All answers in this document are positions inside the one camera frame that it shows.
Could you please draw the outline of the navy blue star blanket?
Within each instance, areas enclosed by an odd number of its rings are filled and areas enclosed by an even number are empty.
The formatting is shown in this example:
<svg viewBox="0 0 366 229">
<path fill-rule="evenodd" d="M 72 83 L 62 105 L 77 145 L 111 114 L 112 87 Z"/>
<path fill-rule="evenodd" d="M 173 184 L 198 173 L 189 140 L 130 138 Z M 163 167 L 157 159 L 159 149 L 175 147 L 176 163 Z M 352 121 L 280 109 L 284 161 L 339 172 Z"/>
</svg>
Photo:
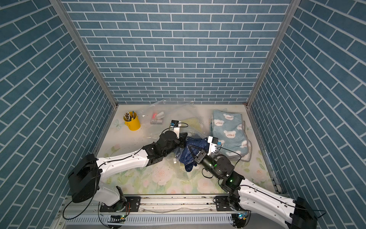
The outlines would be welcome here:
<svg viewBox="0 0 366 229">
<path fill-rule="evenodd" d="M 198 155 L 202 150 L 208 150 L 208 138 L 192 138 L 188 137 L 186 139 L 185 147 L 179 157 L 179 162 L 184 164 L 186 172 L 191 172 L 194 166 L 197 166 L 197 163 L 194 160 L 194 157 Z"/>
</svg>

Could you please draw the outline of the clear plastic vacuum bag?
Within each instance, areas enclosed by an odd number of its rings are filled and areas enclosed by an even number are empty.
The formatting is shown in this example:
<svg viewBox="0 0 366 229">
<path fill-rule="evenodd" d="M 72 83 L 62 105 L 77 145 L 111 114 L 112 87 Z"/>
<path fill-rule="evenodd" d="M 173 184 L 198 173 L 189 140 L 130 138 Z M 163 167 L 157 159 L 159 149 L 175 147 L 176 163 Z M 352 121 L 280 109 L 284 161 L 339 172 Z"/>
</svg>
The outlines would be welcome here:
<svg viewBox="0 0 366 229">
<path fill-rule="evenodd" d="M 183 106 L 168 108 L 159 112 L 154 120 L 161 121 L 172 116 L 169 127 L 159 135 L 159 139 L 142 147 L 147 153 L 147 166 L 163 160 L 170 153 L 175 153 L 181 163 L 185 164 L 186 171 L 190 172 L 193 166 L 202 165 L 204 169 L 218 179 L 225 176 L 226 168 L 220 169 L 227 158 L 224 155 L 214 155 L 217 151 L 218 139 L 212 136 L 207 138 L 193 138 L 184 129 L 189 124 L 179 120 L 175 114 L 185 114 Z"/>
</svg>

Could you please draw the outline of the light green fluffy blanket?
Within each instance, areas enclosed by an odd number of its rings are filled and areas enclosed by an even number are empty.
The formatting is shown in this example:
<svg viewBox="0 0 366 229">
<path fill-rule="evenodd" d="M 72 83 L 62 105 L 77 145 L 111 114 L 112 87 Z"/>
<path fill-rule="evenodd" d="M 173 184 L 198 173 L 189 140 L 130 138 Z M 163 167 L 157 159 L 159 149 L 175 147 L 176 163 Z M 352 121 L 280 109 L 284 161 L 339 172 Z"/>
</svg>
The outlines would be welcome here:
<svg viewBox="0 0 366 229">
<path fill-rule="evenodd" d="M 198 118 L 191 117 L 179 122 L 182 123 L 183 132 L 190 132 L 193 135 L 205 135 L 203 124 L 201 124 Z"/>
</svg>

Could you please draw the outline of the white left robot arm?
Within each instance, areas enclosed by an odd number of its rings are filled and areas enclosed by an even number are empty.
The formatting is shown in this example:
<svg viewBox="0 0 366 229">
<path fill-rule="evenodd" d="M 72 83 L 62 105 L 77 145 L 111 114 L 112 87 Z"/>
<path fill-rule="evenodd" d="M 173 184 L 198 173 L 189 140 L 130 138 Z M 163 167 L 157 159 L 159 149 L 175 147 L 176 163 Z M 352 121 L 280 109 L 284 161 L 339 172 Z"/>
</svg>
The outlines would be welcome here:
<svg viewBox="0 0 366 229">
<path fill-rule="evenodd" d="M 90 198 L 106 206 L 123 205 L 125 198 L 120 187 L 110 187 L 104 181 L 130 169 L 157 164 L 177 148 L 184 148 L 188 134 L 166 131 L 157 142 L 143 146 L 137 151 L 113 157 L 96 158 L 88 154 L 68 174 L 71 199 L 80 203 Z"/>
</svg>

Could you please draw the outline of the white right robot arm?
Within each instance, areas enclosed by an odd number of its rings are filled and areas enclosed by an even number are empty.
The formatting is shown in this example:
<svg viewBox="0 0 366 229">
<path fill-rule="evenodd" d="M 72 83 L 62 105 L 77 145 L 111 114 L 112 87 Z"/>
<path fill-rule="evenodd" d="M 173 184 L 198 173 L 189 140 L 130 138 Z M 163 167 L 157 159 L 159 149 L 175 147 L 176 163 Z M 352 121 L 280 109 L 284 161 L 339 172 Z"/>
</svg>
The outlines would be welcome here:
<svg viewBox="0 0 366 229">
<path fill-rule="evenodd" d="M 266 217 L 285 229 L 315 229 L 318 217 L 309 203 L 301 197 L 286 198 L 267 191 L 235 172 L 231 161 L 220 155 L 213 158 L 205 150 L 192 153 L 197 164 L 219 181 L 229 194 L 228 204 L 233 210 L 248 210 Z"/>
</svg>

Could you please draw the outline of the highlighter marker pack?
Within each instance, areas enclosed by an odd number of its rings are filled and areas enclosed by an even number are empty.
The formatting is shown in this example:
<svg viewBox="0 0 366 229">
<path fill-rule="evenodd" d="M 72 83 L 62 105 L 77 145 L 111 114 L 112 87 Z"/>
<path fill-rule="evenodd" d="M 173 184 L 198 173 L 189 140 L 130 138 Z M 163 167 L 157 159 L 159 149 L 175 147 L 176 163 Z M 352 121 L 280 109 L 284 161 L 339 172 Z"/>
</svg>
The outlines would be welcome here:
<svg viewBox="0 0 366 229">
<path fill-rule="evenodd" d="M 151 125 L 162 125 L 164 117 L 165 117 L 165 113 L 163 111 L 162 112 L 153 112 L 150 124 Z"/>
</svg>

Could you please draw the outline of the yellow metal pen bucket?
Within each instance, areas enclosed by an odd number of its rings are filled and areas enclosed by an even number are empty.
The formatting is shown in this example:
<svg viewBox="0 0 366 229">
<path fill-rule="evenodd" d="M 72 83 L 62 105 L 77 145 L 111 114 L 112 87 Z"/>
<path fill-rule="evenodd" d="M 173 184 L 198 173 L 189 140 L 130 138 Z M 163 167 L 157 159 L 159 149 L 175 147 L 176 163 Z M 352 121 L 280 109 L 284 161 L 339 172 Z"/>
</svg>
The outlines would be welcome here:
<svg viewBox="0 0 366 229">
<path fill-rule="evenodd" d="M 124 120 L 124 124 L 129 128 L 130 131 L 137 131 L 141 127 L 141 123 L 139 121 L 138 115 L 137 115 L 136 119 L 131 122 L 126 122 Z"/>
</svg>

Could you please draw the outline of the pens in bucket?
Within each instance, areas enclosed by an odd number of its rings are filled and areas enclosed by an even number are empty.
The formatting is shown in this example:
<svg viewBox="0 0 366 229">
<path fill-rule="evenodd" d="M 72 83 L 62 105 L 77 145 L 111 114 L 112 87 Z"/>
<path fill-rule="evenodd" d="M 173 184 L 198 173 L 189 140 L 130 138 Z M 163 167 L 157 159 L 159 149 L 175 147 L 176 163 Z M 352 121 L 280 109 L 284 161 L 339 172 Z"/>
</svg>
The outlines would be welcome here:
<svg viewBox="0 0 366 229">
<path fill-rule="evenodd" d="M 126 112 L 125 115 L 124 115 L 124 120 L 126 122 L 131 122 L 131 121 L 135 120 L 136 117 L 137 117 L 137 114 L 134 111 Z"/>
</svg>

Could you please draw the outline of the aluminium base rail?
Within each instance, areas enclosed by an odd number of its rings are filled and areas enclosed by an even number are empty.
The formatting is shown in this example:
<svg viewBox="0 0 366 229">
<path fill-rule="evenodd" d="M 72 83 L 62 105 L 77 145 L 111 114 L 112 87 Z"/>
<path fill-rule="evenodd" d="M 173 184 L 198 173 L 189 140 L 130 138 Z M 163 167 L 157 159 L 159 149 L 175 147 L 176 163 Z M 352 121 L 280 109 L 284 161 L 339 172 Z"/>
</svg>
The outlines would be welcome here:
<svg viewBox="0 0 366 229">
<path fill-rule="evenodd" d="M 276 222 L 248 210 L 233 210 L 225 194 L 127 195 L 125 207 L 115 211 L 98 201 L 63 206 L 52 223 L 53 229 L 96 226 L 124 229 L 128 226 L 232 225 L 248 229 L 254 225 L 283 228 Z"/>
</svg>

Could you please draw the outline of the left aluminium corner post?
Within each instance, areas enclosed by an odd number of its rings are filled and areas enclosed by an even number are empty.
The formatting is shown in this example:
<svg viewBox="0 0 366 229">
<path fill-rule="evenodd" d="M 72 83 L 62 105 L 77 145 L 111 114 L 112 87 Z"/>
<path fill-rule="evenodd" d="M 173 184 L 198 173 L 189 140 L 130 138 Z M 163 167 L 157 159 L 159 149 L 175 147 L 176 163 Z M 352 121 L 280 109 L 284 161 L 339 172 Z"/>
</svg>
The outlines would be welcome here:
<svg viewBox="0 0 366 229">
<path fill-rule="evenodd" d="M 100 84 L 101 88 L 103 89 L 104 93 L 106 94 L 107 98 L 109 99 L 110 103 L 112 104 L 113 108 L 116 109 L 118 107 L 118 103 L 115 100 L 114 96 L 110 92 L 103 76 L 101 75 L 98 67 L 96 66 L 93 58 L 91 57 L 85 43 L 83 42 L 81 36 L 79 35 L 74 23 L 72 22 L 68 12 L 66 11 L 62 1 L 59 0 L 50 0 L 52 7 L 55 9 L 57 15 L 63 22 L 66 30 L 70 34 L 72 40 L 76 44 L 77 48 L 79 49 L 80 53 L 84 57 L 87 65 L 89 66 L 90 70 L 94 74 L 96 80 Z"/>
</svg>

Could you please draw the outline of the aluminium corner post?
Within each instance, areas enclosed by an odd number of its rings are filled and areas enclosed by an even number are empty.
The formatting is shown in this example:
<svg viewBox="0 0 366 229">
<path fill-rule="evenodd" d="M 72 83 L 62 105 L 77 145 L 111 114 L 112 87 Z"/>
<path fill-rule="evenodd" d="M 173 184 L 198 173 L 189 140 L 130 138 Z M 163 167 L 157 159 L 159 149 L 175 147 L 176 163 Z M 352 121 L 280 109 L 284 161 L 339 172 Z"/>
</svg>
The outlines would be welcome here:
<svg viewBox="0 0 366 229">
<path fill-rule="evenodd" d="M 50 0 L 52 7 L 55 9 L 57 15 L 63 22 L 66 30 L 70 34 L 72 40 L 76 44 L 77 48 L 79 49 L 80 53 L 84 57 L 87 65 L 89 66 L 90 70 L 94 74 L 96 80 L 100 84 L 101 88 L 103 89 L 104 93 L 106 94 L 107 98 L 109 99 L 110 103 L 112 104 L 113 108 L 116 109 L 118 107 L 118 103 L 115 100 L 114 96 L 110 92 L 103 76 L 101 75 L 98 67 L 96 66 L 93 58 L 91 57 L 85 43 L 83 42 L 81 36 L 79 35 L 74 23 L 72 22 L 68 12 L 66 11 L 62 1 L 59 0 Z"/>
<path fill-rule="evenodd" d="M 254 84 L 254 87 L 252 89 L 252 92 L 248 98 L 248 101 L 247 101 L 247 108 L 250 109 L 251 106 L 253 105 L 254 103 L 254 100 L 255 100 L 255 97 L 260 89 L 260 86 L 262 84 L 262 82 L 264 81 L 265 77 L 266 77 L 266 74 L 269 70 L 269 67 L 274 59 L 274 56 L 285 36 L 285 33 L 294 17 L 294 14 L 300 4 L 300 0 L 293 0 L 290 2 L 290 5 L 286 11 L 286 14 L 284 16 L 284 20 L 283 22 L 281 23 L 280 27 L 279 27 L 279 30 L 278 30 L 278 33 L 276 34 L 276 37 L 274 39 L 274 42 L 271 46 L 271 49 L 267 55 L 267 58 L 266 58 L 266 61 L 265 63 L 263 64 L 263 67 L 261 69 L 261 72 L 260 74 L 258 75 L 258 78 L 257 78 L 257 81 L 256 83 Z"/>
</svg>

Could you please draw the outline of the right aluminium corner post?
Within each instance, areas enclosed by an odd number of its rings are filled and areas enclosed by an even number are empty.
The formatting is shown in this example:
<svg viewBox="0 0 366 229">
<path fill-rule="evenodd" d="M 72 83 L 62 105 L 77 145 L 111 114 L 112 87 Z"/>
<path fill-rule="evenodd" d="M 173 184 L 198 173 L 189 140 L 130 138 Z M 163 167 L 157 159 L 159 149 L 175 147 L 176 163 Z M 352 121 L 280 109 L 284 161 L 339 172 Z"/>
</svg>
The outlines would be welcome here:
<svg viewBox="0 0 366 229">
<path fill-rule="evenodd" d="M 266 77 L 266 74 L 269 70 L 269 67 L 274 59 L 274 56 L 285 36 L 285 33 L 294 17 L 294 14 L 300 4 L 300 0 L 293 0 L 290 2 L 290 5 L 286 11 L 286 14 L 284 16 L 284 20 L 283 22 L 281 23 L 280 27 L 279 27 L 279 30 L 278 30 L 278 33 L 276 34 L 276 37 L 274 39 L 274 42 L 271 46 L 271 49 L 267 55 L 267 58 L 266 58 L 266 61 L 265 63 L 263 64 L 263 67 L 261 69 L 261 72 L 260 74 L 258 75 L 258 78 L 257 78 L 257 81 L 256 83 L 254 84 L 254 87 L 252 89 L 252 92 L 248 98 L 248 101 L 247 101 L 247 108 L 250 109 L 251 106 L 253 105 L 254 103 L 254 100 L 255 100 L 255 97 L 260 89 L 260 86 L 262 84 L 262 82 L 264 81 L 265 77 Z"/>
</svg>

